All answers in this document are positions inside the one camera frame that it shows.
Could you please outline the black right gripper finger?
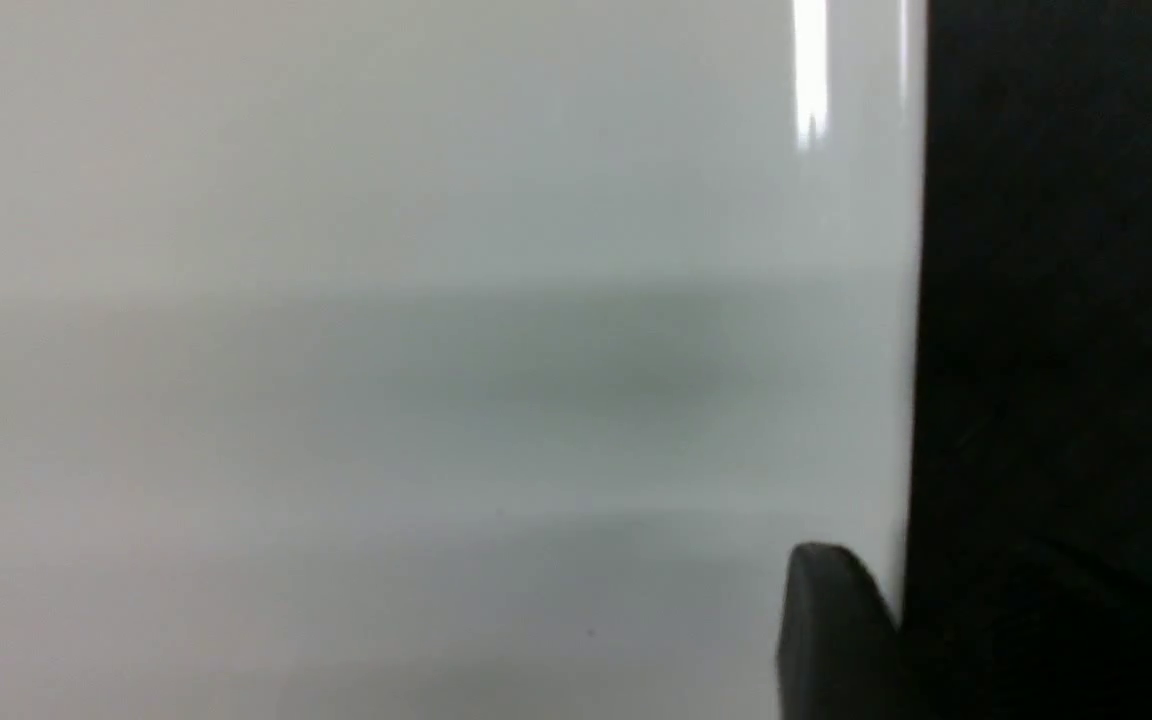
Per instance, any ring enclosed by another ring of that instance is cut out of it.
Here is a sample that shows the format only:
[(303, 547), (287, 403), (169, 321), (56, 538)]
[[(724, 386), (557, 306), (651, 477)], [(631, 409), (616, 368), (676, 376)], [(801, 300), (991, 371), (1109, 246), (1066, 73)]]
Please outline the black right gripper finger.
[(791, 550), (774, 661), (783, 719), (905, 717), (890, 609), (867, 566), (841, 544)]

